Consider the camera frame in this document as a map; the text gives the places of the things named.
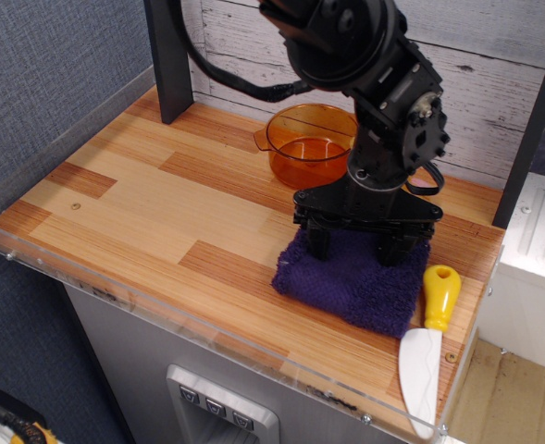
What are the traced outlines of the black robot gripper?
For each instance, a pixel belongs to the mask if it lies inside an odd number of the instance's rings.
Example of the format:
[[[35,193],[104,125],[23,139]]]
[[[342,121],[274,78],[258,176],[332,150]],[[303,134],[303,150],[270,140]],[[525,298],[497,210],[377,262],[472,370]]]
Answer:
[[[442,139],[413,138],[410,150],[357,138],[340,179],[294,194],[293,222],[305,229],[309,253],[328,258],[330,231],[379,233],[378,261],[395,266],[435,233],[442,210],[405,188],[405,182],[442,155]]]

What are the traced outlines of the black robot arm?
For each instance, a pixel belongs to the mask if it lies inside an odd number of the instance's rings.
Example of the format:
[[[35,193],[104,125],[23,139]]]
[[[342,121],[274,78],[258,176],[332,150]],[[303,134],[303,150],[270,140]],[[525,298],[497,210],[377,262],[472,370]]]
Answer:
[[[433,169],[450,139],[440,75],[406,38],[391,1],[264,1],[259,9],[307,86],[354,101],[358,127],[345,174],[294,196],[311,253],[327,256],[334,229],[371,231],[380,237],[378,260],[400,263],[442,216],[408,182],[417,169]]]

